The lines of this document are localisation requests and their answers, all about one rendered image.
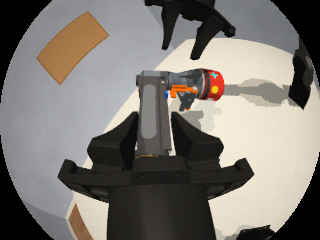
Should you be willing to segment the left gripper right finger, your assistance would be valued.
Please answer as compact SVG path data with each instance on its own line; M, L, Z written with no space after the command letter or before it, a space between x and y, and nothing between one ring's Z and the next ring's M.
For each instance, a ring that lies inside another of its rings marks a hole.
M176 156L185 157L189 169L220 171L219 157L224 149L220 137L193 127L177 112L171 113L171 127Z

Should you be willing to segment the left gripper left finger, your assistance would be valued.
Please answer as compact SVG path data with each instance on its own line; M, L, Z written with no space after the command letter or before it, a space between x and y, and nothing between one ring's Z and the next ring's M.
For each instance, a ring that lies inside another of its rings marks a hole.
M137 143L139 111L103 135L92 137L87 148L93 173L132 171Z

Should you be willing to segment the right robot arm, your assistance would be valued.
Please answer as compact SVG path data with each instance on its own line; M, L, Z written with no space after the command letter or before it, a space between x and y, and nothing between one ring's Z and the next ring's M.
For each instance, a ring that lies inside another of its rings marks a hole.
M309 85L311 85L313 81L313 65L311 56L309 56L307 48L305 48L300 36L299 49L295 49L292 64L293 67L295 67L293 68L295 75L293 75L292 85L289 85L288 97L291 97L304 111L309 95L311 95L311 87L309 87Z

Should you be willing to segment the grey hose nozzle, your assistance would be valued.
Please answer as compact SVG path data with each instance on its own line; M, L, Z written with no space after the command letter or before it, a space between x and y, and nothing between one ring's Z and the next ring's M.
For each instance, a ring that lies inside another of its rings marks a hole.
M136 87L139 87L140 107L135 157L169 156L175 145L167 91L171 99L176 99L176 93L179 96L179 112L189 111L195 99L219 100L224 93L224 79L220 72L204 68L179 73L143 71L136 75Z

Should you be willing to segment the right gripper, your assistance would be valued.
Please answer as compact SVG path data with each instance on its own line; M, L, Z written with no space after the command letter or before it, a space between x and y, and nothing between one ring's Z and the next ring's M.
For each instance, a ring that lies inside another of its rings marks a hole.
M216 33L221 31L227 37L235 36L236 28L216 11L215 0L144 0L144 3L147 7L152 7L152 5L163 7L161 20L163 20L165 37L161 49L164 51L167 51L169 43L171 43L173 28L175 28L179 13L183 15L183 19L189 21L203 20L203 23L197 28L195 45L193 45L191 57L189 57L191 60L200 59L201 53Z

